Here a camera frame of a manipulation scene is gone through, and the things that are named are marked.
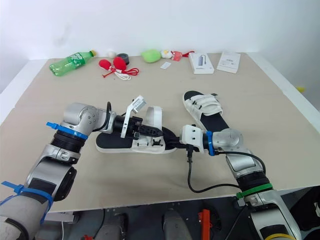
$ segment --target wooden tabletop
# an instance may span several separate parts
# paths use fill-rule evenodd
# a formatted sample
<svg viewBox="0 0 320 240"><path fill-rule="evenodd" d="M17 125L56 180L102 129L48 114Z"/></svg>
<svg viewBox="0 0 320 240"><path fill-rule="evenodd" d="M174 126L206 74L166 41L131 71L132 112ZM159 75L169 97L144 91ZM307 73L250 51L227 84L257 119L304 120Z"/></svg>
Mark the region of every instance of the wooden tabletop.
<svg viewBox="0 0 320 240"><path fill-rule="evenodd" d="M220 54L210 54L217 66ZM147 106L160 106L162 124L176 135L183 125L195 121L185 110L183 94L189 90L216 93L223 118L242 132L245 146L263 159L270 182L278 190L315 186L320 182L320 135L270 78L242 54L237 74L216 70L194 75L187 58L164 70L166 62L145 63L130 57L138 76L123 81L104 70L94 58L63 77L54 76L50 59L21 96L0 126L0 180L23 184L30 168L55 131L46 122L60 123L66 106L79 102L105 108L111 102L118 114L132 99L142 95ZM147 107L137 115L144 117ZM151 204L234 195L238 189L220 187L196 194L187 185L188 163L184 150L153 155L106 154L96 149L92 133L74 166L77 176L69 196L55 202L51 212ZM236 184L223 155L194 153L192 185L195 189L221 183ZM1 198L12 190L1 186Z"/></svg>

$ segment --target bottle label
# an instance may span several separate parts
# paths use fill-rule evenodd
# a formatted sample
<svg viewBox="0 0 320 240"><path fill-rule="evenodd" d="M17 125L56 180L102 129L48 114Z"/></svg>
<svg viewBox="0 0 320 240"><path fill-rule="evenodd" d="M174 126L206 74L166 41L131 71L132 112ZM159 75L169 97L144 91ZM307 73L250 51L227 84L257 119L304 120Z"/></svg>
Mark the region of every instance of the bottle label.
<svg viewBox="0 0 320 240"><path fill-rule="evenodd" d="M84 57L78 52L71 55L70 58L76 69L86 64Z"/></svg>

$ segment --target white sandal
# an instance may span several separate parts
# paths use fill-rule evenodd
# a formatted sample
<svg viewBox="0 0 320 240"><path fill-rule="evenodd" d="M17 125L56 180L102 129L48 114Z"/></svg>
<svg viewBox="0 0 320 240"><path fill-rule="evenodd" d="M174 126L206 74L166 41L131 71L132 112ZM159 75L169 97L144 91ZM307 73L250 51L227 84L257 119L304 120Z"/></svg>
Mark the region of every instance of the white sandal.
<svg viewBox="0 0 320 240"><path fill-rule="evenodd" d="M216 94L202 94L198 91L187 91L183 95L185 109L191 114L198 127L203 131L219 132L228 128L221 115L223 110Z"/></svg>

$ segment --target green plastic bottle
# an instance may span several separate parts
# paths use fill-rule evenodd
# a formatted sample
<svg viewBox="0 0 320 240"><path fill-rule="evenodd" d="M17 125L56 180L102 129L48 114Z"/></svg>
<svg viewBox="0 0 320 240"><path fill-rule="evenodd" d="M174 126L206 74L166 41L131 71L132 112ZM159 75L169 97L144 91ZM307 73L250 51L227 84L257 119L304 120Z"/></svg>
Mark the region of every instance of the green plastic bottle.
<svg viewBox="0 0 320 240"><path fill-rule="evenodd" d="M89 59L93 58L96 55L96 52L91 50L89 52L77 52L71 56L53 63L49 66L50 70L56 76L62 76L74 69L80 68L85 65Z"/></svg>

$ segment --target white cable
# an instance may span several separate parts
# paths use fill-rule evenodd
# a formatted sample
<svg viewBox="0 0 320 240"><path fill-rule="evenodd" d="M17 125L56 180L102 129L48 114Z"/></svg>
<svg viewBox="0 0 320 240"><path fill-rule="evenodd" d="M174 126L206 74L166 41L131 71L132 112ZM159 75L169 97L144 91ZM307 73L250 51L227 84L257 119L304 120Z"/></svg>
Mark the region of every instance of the white cable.
<svg viewBox="0 0 320 240"><path fill-rule="evenodd" d="M64 238L65 238L65 228L64 228L64 222L63 221L61 221L61 228L62 228L61 240L64 240Z"/></svg>
<svg viewBox="0 0 320 240"><path fill-rule="evenodd" d="M128 74L125 74L125 73L120 73L120 72L118 72L118 71L121 71L121 70L116 70L115 72L114 72L114 74L118 77L118 78L120 78L120 79L122 79L122 80L124 80L124 81L127 81L127 80L130 80L131 79L131 76L130 75L128 75Z"/></svg>

